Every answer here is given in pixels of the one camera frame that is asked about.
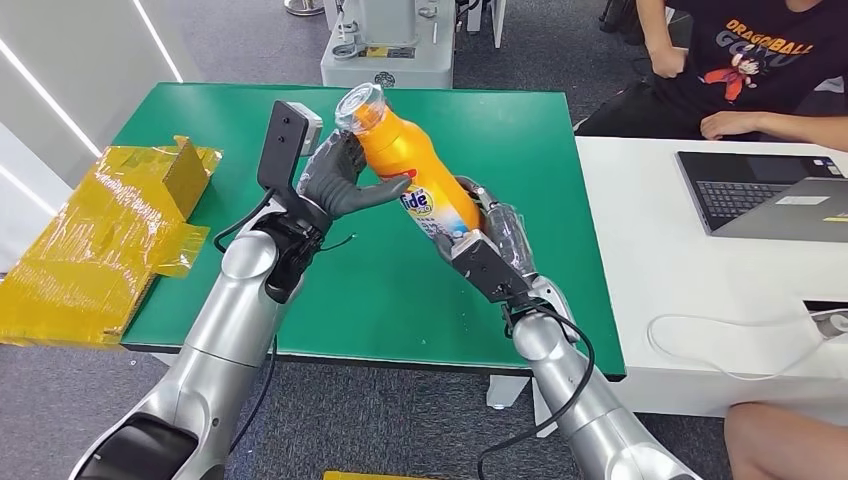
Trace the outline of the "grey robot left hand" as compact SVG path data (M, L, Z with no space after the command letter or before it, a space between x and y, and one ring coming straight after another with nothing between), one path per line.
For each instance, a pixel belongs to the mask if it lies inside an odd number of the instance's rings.
M394 201L412 183L408 176L398 175L360 187L358 179L366 167L358 138L352 132L334 130L307 161L296 190L336 220Z

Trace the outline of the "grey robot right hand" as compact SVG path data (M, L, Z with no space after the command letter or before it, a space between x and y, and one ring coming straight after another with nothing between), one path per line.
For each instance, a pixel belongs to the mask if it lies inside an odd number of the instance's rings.
M460 239L436 235L434 244L440 257L480 289L493 290L507 284L529 288L538 272L517 210L469 177L458 176L456 180L478 208L482 226Z

